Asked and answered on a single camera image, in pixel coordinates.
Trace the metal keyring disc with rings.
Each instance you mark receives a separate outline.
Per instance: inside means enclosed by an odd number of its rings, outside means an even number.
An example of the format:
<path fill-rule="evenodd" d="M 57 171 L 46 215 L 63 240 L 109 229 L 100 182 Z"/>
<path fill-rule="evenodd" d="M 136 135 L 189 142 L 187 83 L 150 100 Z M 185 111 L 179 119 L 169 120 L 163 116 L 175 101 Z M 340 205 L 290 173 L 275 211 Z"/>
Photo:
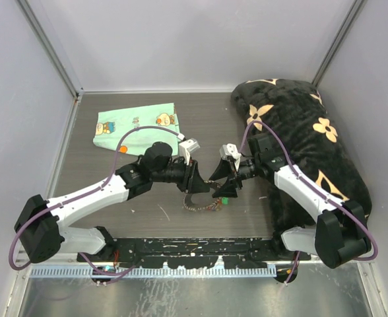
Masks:
<path fill-rule="evenodd" d="M 221 187 L 218 182 L 207 180 L 205 181 L 210 188 L 209 193 L 205 194 L 185 194 L 183 197 L 183 207 L 192 212 L 198 211 L 213 211 L 212 208 L 220 203 L 220 198 L 213 198 L 212 194 Z"/>

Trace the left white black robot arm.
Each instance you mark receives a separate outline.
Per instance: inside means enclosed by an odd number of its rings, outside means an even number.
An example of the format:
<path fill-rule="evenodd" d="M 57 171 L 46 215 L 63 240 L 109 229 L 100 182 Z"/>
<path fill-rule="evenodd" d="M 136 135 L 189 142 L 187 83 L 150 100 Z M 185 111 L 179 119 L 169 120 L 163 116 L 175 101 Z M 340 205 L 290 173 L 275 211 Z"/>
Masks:
<path fill-rule="evenodd" d="M 198 148 L 195 139 L 182 141 L 181 156 L 172 158 L 169 144 L 156 142 L 135 162 L 91 186 L 61 197 L 30 197 L 14 226 L 30 263 L 42 263 L 58 253 L 82 252 L 101 262 L 112 259 L 115 241 L 104 227 L 81 229 L 74 223 L 107 206 L 145 194 L 155 183 L 175 184 L 187 194 L 209 192 L 198 162 L 191 157 Z"/>

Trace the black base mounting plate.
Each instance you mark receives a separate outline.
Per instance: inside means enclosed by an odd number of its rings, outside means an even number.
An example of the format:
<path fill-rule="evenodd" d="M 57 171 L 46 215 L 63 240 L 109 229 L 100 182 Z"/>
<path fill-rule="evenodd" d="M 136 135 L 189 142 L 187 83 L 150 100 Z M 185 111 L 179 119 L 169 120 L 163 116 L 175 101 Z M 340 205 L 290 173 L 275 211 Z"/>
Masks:
<path fill-rule="evenodd" d="M 291 251 L 277 254 L 266 238 L 118 238 L 104 251 L 87 255 L 91 262 L 116 262 L 122 267 L 159 269 L 212 268 L 221 259 L 225 269 L 266 268 L 274 261 L 294 261 Z"/>

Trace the black floral plush pillow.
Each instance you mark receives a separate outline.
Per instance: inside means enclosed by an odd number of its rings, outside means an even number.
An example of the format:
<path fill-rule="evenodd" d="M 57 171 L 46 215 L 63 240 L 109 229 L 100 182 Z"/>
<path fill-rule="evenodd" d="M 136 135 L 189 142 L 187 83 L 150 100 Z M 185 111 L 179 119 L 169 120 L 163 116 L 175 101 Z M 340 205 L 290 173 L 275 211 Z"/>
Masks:
<path fill-rule="evenodd" d="M 350 159 L 340 130 L 317 88 L 306 81 L 259 79 L 239 84 L 231 102 L 250 135 L 267 134 L 267 124 L 281 139 L 290 159 L 316 185 L 343 201 L 372 212 L 369 190 Z"/>

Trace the green cartoon print cloth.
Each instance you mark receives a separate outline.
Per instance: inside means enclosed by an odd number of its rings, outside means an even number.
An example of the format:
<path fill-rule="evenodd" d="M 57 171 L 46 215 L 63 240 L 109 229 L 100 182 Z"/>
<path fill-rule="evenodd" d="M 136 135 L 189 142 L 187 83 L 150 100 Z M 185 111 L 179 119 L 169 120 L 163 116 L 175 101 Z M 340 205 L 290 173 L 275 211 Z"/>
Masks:
<path fill-rule="evenodd" d="M 93 143 L 97 147 L 128 155 L 142 155 L 153 143 L 169 144 L 178 154 L 179 122 L 173 103 L 100 112 Z"/>

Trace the right aluminium frame post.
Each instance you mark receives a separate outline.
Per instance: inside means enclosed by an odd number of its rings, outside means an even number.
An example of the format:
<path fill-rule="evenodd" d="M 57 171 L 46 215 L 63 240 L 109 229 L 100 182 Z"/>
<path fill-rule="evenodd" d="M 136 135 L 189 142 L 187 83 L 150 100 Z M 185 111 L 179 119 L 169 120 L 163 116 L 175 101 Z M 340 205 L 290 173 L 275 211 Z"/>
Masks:
<path fill-rule="evenodd" d="M 348 33 L 352 29 L 355 21 L 358 19 L 362 9 L 365 7 L 367 1 L 366 0 L 353 0 L 346 16 L 344 17 L 327 53 L 325 54 L 320 66 L 312 80 L 312 84 L 318 87 L 323 80 L 327 70 L 332 64 L 336 54 L 340 50 L 343 42 L 346 40 Z"/>

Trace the aluminium frame post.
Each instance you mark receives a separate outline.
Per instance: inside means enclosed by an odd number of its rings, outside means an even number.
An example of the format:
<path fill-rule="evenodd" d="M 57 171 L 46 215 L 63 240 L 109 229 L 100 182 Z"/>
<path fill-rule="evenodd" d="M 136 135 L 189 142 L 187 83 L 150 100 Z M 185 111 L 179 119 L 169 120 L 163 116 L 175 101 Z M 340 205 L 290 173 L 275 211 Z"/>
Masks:
<path fill-rule="evenodd" d="M 353 0 L 346 16 L 344 17 L 327 53 L 325 54 L 320 66 L 312 80 L 312 84 L 318 87 L 323 80 L 327 70 L 332 64 L 336 54 L 340 50 L 343 42 L 346 40 L 348 33 L 352 29 L 355 21 L 358 19 L 362 9 L 365 7 L 367 1 L 366 0 Z"/>
<path fill-rule="evenodd" d="M 84 89 L 42 3 L 40 1 L 16 1 L 16 3 L 68 91 L 74 98 L 82 96 Z"/>

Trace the left aluminium frame post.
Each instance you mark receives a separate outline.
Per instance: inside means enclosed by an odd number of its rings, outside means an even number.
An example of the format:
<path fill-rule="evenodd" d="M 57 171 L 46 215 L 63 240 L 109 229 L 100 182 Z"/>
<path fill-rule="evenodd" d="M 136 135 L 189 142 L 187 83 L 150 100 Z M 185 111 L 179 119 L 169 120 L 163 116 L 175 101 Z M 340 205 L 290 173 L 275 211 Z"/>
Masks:
<path fill-rule="evenodd" d="M 16 1 L 16 3 L 68 91 L 74 98 L 82 96 L 84 89 L 42 3 L 40 1 Z"/>

